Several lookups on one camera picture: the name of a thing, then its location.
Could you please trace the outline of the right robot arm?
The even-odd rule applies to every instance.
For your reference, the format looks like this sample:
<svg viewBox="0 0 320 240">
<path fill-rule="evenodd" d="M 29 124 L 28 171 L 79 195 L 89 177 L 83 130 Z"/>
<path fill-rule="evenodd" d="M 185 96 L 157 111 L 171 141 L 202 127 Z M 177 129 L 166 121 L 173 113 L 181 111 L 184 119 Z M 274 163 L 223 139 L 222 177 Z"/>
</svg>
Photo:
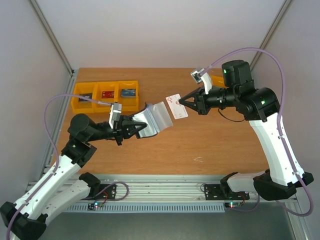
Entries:
<svg viewBox="0 0 320 240">
<path fill-rule="evenodd" d="M 277 123 L 280 103 L 276 94 L 267 87 L 255 88 L 250 65 L 244 60 L 228 61 L 221 68 L 224 87 L 213 86 L 208 74 L 199 76 L 202 71 L 195 70 L 192 77 L 204 85 L 182 97 L 179 103 L 199 115 L 207 115 L 213 108 L 234 107 L 254 130 L 268 163 L 263 172 L 228 174 L 220 180 L 221 194 L 226 199 L 238 192 L 256 192 L 267 201 L 290 198 L 297 188 L 312 183 L 314 177 L 301 168 L 295 156 L 288 156 L 293 151 L 290 145 L 283 145 L 281 134 L 285 130 L 282 123 Z"/>
</svg>

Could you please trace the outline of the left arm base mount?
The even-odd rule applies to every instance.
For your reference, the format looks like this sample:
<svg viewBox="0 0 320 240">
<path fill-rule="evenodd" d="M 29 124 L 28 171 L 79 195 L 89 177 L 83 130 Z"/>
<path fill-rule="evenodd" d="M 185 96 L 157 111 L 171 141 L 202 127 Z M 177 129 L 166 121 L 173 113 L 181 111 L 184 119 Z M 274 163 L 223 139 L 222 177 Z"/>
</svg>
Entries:
<svg viewBox="0 0 320 240">
<path fill-rule="evenodd" d="M 111 186 L 108 184 L 102 184 L 96 176 L 89 172 L 81 174 L 78 179 L 86 182 L 90 189 L 88 196 L 82 200 L 102 200 L 106 196 L 109 200 L 115 199 L 117 192 L 116 183 L 111 184 Z"/>
</svg>

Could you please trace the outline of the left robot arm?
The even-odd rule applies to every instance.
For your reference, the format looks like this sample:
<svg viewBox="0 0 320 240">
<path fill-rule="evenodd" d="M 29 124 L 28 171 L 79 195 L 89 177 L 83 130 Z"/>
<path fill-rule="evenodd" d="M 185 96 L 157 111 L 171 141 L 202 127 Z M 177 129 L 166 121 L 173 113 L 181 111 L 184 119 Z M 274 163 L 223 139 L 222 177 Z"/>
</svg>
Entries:
<svg viewBox="0 0 320 240">
<path fill-rule="evenodd" d="M 92 141 L 114 140 L 120 146 L 147 126 L 126 115 L 101 123 L 83 113 L 75 115 L 68 128 L 69 140 L 48 172 L 22 197 L 0 207 L 6 239 L 37 240 L 50 221 L 67 207 L 82 199 L 96 199 L 101 193 L 101 181 L 89 172 L 81 174 L 69 188 L 58 191 L 96 152 Z"/>
</svg>

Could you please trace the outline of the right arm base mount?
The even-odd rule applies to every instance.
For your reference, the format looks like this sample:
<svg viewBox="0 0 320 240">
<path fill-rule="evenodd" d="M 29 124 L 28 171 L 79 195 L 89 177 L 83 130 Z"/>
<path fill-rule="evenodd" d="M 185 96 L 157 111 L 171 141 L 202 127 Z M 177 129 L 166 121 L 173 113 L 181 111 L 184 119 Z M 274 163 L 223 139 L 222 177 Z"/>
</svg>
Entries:
<svg viewBox="0 0 320 240">
<path fill-rule="evenodd" d="M 234 192 L 227 184 L 227 180 L 238 172 L 232 172 L 220 180 L 219 184 L 208 184 L 203 183 L 200 186 L 200 190 L 204 193 L 205 199 L 207 201 L 235 201 L 235 200 L 249 200 L 249 193 L 244 191 Z"/>
</svg>

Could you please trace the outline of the white card with red pattern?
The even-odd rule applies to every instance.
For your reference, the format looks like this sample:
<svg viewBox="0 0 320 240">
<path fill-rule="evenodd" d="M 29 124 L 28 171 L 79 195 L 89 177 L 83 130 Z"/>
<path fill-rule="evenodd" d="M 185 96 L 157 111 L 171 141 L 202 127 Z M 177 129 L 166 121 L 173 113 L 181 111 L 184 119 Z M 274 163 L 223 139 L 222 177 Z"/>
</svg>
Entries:
<svg viewBox="0 0 320 240">
<path fill-rule="evenodd" d="M 180 94 L 167 96 L 165 99 L 175 120 L 187 118 L 189 116 L 185 106 L 181 105 L 179 102 L 181 99 Z"/>
</svg>

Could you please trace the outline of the card holder with clear sleeves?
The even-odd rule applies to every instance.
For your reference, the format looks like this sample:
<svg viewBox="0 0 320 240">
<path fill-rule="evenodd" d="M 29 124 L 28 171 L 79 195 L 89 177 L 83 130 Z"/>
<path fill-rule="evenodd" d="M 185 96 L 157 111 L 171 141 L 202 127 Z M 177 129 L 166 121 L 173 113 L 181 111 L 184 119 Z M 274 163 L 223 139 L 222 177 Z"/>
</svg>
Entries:
<svg viewBox="0 0 320 240">
<path fill-rule="evenodd" d="M 173 122 L 163 101 L 156 104 L 145 104 L 144 109 L 129 116 L 130 120 L 142 122 L 146 127 L 136 134 L 138 139 L 151 138 L 172 127 Z"/>
</svg>

